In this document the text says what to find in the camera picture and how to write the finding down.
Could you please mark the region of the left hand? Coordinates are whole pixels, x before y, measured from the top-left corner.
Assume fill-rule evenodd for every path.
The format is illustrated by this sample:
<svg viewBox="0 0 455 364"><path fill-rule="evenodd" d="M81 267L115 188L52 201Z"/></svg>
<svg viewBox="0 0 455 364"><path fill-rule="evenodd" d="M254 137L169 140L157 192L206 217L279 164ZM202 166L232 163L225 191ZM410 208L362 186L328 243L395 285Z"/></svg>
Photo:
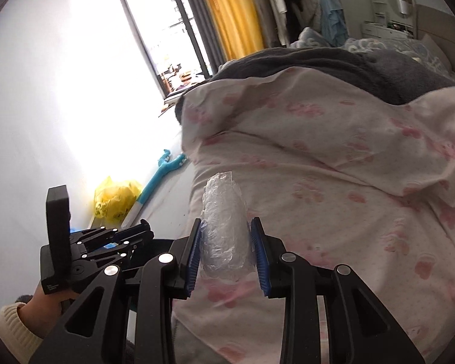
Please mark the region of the left hand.
<svg viewBox="0 0 455 364"><path fill-rule="evenodd" d="M18 316L30 332L44 339L61 317L61 304L78 296L71 289L46 294L39 283L32 299L18 309Z"/></svg>

